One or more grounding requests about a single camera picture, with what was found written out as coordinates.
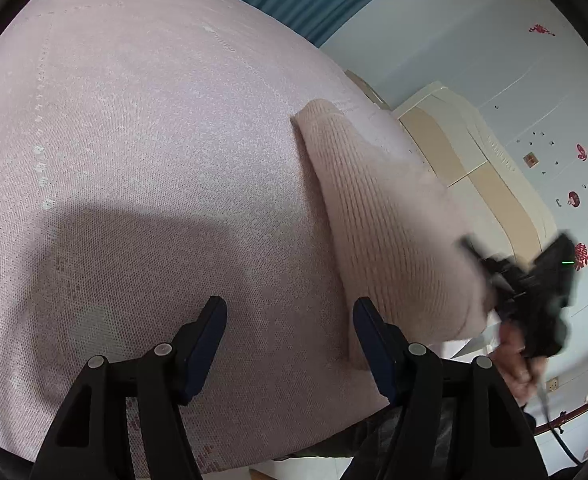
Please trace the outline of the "person's right hand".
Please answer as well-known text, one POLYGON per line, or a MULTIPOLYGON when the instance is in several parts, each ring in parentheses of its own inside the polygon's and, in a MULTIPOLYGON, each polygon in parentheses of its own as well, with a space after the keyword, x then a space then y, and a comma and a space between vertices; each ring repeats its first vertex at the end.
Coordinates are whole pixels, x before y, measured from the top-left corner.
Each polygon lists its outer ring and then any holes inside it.
POLYGON ((502 322, 499 344, 490 353, 490 359, 519 406, 527 404, 536 394, 540 379, 548 367, 548 358, 544 356, 525 359, 522 355, 524 349, 524 337, 519 328, 512 323, 502 322))

